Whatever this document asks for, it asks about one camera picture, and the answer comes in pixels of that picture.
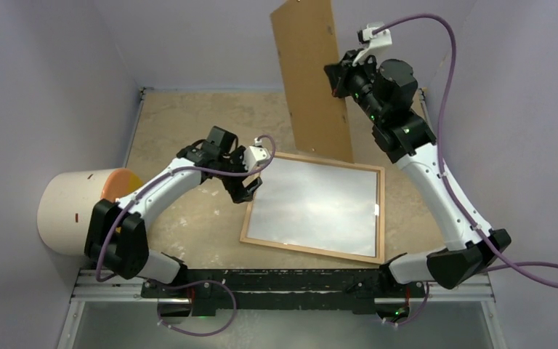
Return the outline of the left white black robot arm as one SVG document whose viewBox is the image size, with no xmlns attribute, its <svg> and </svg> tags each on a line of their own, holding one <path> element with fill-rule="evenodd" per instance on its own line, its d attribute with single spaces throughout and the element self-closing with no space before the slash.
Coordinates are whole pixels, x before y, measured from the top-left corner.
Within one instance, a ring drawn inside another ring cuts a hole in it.
<svg viewBox="0 0 558 349">
<path fill-rule="evenodd" d="M 213 178 L 222 182 L 233 203 L 252 201 L 262 185 L 259 173 L 272 162 L 276 149 L 270 135 L 244 146 L 236 134 L 212 127 L 206 138 L 178 151 L 140 188 L 113 201 L 99 200 L 84 244 L 84 254 L 96 264 L 96 281 L 146 278 L 158 282 L 169 297 L 184 294 L 186 266 L 181 259 L 149 247 L 151 226 L 176 200 Z"/>
</svg>

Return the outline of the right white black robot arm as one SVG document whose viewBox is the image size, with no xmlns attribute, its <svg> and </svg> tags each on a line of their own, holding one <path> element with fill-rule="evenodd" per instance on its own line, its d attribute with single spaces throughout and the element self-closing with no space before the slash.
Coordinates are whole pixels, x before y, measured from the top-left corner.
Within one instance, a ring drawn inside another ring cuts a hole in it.
<svg viewBox="0 0 558 349">
<path fill-rule="evenodd" d="M 494 229 L 465 197 L 449 170 L 441 169 L 437 139 L 412 109 L 418 82 L 402 60 L 374 57 L 352 64 L 349 58 L 326 65 L 334 97 L 351 97 L 372 122 L 372 135 L 389 160 L 415 185 L 440 229 L 444 246 L 420 254 L 402 254 L 381 267 L 379 286 L 395 296 L 407 284 L 434 281 L 452 289 L 483 272 L 512 242 Z"/>
</svg>

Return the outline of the brown backing board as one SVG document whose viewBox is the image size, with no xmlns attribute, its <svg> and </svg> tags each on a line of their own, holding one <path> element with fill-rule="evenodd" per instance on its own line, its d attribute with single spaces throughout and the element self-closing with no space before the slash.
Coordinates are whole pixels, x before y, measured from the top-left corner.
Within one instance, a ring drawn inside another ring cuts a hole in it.
<svg viewBox="0 0 558 349">
<path fill-rule="evenodd" d="M 285 1 L 270 20 L 296 148 L 352 162 L 346 103 L 323 70 L 339 61 L 331 2 Z"/>
</svg>

